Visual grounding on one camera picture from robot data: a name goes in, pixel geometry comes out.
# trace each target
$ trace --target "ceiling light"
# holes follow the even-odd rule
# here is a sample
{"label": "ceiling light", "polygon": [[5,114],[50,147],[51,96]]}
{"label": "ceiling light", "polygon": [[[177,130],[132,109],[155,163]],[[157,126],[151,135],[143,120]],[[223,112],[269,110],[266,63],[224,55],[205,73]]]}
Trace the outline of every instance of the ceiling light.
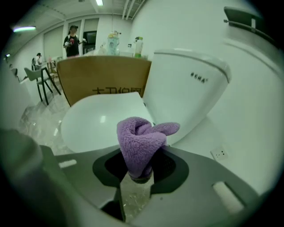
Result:
{"label": "ceiling light", "polygon": [[19,31],[31,31],[31,30],[35,30],[35,26],[30,26],[30,27],[18,27],[15,28],[13,31],[14,32],[19,32]]}
{"label": "ceiling light", "polygon": [[97,5],[103,5],[103,0],[96,0]]}

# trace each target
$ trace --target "white toilet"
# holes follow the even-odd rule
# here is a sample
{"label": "white toilet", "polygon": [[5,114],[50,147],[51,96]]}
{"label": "white toilet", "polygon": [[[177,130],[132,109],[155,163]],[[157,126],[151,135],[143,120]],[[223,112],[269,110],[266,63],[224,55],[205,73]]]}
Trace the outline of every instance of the white toilet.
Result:
{"label": "white toilet", "polygon": [[154,124],[179,123],[180,130],[168,136],[171,145],[207,115],[230,81],[229,66],[220,59],[185,49],[157,50],[143,99],[134,92],[80,100],[62,120],[63,140],[76,153],[118,145],[117,123],[143,117]]}

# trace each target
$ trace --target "toilet seat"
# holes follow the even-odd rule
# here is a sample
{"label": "toilet seat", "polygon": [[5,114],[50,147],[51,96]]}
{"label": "toilet seat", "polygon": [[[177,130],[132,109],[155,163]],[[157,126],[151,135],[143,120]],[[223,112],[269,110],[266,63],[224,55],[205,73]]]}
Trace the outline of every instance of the toilet seat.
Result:
{"label": "toilet seat", "polygon": [[61,134],[75,153],[107,148],[118,145],[116,125],[128,117],[153,122],[138,92],[92,95],[67,111]]}

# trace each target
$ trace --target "black chair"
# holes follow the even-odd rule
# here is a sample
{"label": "black chair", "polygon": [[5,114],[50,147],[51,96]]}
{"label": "black chair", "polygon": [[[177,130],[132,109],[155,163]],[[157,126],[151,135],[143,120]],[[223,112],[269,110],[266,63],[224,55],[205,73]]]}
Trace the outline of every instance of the black chair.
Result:
{"label": "black chair", "polygon": [[[46,71],[48,77],[47,78],[43,78],[43,71]],[[43,93],[44,93],[44,97],[45,97],[45,101],[46,101],[46,104],[48,105],[48,100],[47,100],[47,96],[46,96],[46,93],[45,93],[45,87],[44,87],[44,84],[46,84],[46,86],[48,87],[48,89],[50,90],[51,93],[53,93],[53,91],[51,90],[51,88],[49,87],[48,83],[46,82],[47,80],[50,80],[51,83],[53,84],[53,86],[55,87],[55,89],[57,90],[58,94],[61,95],[60,91],[58,90],[57,86],[55,85],[54,81],[52,80],[47,68],[43,68],[43,69],[40,69],[40,70],[36,70],[36,71],[32,71],[28,68],[25,68],[25,72],[28,76],[28,79],[30,81],[33,81],[33,80],[36,80],[36,84],[37,84],[37,89],[39,91],[39,97],[40,97],[40,100],[43,101],[43,99],[41,98],[41,93],[40,93],[40,89],[39,89],[39,85],[42,85],[43,86]]]}

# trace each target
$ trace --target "toilet tank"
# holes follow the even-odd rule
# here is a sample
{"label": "toilet tank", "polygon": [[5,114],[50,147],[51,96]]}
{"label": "toilet tank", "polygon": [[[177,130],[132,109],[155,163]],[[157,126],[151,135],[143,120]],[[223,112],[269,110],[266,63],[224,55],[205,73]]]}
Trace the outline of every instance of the toilet tank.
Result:
{"label": "toilet tank", "polygon": [[177,122],[171,145],[212,109],[231,81],[226,62],[185,49],[154,52],[143,100],[155,124]]}

